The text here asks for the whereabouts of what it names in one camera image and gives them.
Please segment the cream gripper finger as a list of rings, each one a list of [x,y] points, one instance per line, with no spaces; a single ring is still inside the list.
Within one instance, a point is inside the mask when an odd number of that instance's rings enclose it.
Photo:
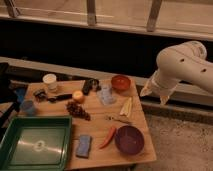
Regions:
[[[165,104],[168,102],[168,100],[169,100],[169,96],[162,95],[162,96],[160,97],[160,104],[161,104],[161,105],[165,105]]]
[[[152,93],[151,88],[149,86],[144,86],[140,92],[140,96],[144,97],[144,96],[150,95],[151,93]]]

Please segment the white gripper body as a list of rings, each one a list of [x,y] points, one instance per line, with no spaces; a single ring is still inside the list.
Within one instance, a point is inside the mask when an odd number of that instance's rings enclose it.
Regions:
[[[173,78],[160,70],[156,70],[150,78],[150,88],[159,96],[170,96],[175,91],[179,82],[179,79]]]

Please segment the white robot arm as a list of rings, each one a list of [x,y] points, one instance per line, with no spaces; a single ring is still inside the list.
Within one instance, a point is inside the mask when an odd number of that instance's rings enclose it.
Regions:
[[[158,69],[147,80],[140,96],[155,93],[160,97],[160,104],[165,105],[180,81],[213,94],[213,63],[206,57],[206,47],[199,41],[187,41],[161,50],[156,58]]]

